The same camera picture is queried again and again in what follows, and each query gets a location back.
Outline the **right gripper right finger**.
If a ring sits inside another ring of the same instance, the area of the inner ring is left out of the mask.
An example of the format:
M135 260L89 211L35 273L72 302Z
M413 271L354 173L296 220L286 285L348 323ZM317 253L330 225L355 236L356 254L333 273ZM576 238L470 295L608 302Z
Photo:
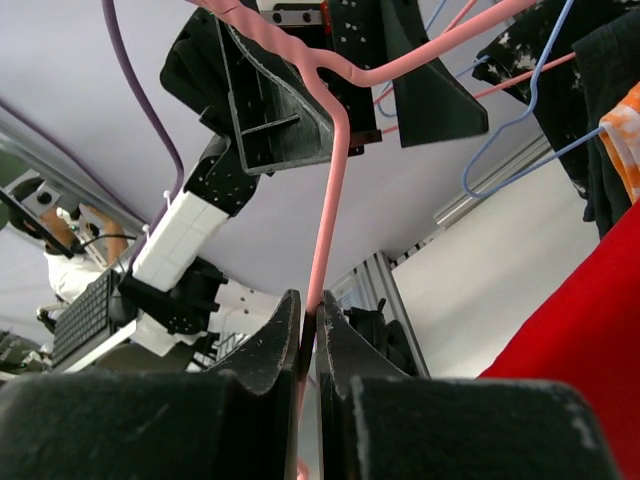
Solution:
M316 311L325 479L618 479L589 405L547 381L406 375L325 293Z

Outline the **orange white trousers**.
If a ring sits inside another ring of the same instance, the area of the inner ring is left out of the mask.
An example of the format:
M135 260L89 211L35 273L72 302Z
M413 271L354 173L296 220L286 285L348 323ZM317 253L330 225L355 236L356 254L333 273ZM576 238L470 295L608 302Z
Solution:
M639 91L637 83L599 122L599 137L632 204L640 193Z

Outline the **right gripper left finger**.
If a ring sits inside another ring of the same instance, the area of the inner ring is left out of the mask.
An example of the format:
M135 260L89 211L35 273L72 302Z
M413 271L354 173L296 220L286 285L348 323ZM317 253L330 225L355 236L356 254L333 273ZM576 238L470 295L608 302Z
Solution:
M1 390L5 479L293 479L301 300L199 372L22 376Z

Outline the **pink hanger of red trousers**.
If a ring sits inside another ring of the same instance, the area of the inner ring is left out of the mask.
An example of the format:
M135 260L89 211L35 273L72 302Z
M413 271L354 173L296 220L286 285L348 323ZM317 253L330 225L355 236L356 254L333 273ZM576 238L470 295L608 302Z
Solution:
M309 93L329 113L333 121L332 158L313 256L298 354L300 387L296 412L300 414L316 336L315 311L322 298L350 147L348 114L324 85L317 70L326 68L356 86L371 87L396 79L432 61L461 43L529 8L533 3L526 0L502 1L427 44L371 70L363 70L331 51L306 46L304 42L270 24L259 12L240 1L197 1L195 4L207 9L243 36L258 43L264 50L296 66Z

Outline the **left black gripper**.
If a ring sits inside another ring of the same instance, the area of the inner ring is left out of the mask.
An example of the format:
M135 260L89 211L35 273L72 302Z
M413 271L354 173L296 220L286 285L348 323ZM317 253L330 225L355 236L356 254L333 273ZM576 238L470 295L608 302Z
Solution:
M416 1L382 1L386 54L397 59L429 42ZM366 28L354 18L355 1L277 1L259 9L269 23L306 46L369 66ZM240 161L252 175L327 163L333 122L310 95L296 68L223 22L217 24ZM351 155L382 140L369 87L321 68L320 78L345 108ZM403 148L483 135L486 109L436 58L393 80Z

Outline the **red trousers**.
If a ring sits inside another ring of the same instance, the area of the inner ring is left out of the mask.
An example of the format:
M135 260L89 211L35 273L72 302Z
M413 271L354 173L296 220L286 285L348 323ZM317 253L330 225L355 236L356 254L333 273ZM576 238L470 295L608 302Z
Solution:
M574 387L595 412L624 477L638 478L638 206L623 215L481 375Z

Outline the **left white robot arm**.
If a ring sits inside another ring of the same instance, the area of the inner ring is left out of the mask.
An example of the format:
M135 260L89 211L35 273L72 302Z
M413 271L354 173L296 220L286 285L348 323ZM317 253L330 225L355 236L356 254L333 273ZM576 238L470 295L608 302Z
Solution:
M332 157L306 301L306 311L312 314L321 301L350 143L348 114L324 85L318 69L326 68L359 87L393 80L496 26L530 4L527 1L502 1L434 40L372 70L363 70L337 53L307 47L301 40L269 23L257 10L239 1L206 1L203 5L217 19L257 42L265 51L295 65L308 92L333 121ZM177 284L203 243L230 216L215 204L185 191L175 194L167 205L131 263L134 278L162 291Z

